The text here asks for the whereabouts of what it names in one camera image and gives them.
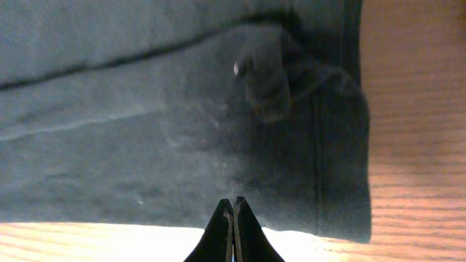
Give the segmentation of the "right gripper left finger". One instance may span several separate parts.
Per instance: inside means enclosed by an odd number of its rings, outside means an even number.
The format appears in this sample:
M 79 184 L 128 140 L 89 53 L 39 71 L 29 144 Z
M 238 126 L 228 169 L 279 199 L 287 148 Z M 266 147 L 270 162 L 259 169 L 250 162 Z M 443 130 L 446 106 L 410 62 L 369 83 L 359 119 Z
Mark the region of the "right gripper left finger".
M 221 199 L 205 227 L 200 241 L 185 262 L 231 262 L 233 209 L 228 199 Z

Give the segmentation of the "dark teal t-shirt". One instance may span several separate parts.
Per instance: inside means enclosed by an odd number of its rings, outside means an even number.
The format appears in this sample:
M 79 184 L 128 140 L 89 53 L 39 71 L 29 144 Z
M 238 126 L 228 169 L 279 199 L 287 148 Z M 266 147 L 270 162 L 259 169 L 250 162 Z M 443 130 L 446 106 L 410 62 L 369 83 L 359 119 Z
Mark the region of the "dark teal t-shirt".
M 3 1 L 1 221 L 367 243 L 361 1 Z

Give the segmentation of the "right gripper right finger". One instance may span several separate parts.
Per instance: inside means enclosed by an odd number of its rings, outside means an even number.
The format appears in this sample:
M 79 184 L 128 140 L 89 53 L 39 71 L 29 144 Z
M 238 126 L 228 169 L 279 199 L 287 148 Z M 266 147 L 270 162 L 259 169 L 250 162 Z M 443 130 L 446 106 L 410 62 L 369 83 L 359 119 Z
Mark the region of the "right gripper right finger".
M 284 262 L 273 248 L 245 197 L 234 203 L 234 262 Z

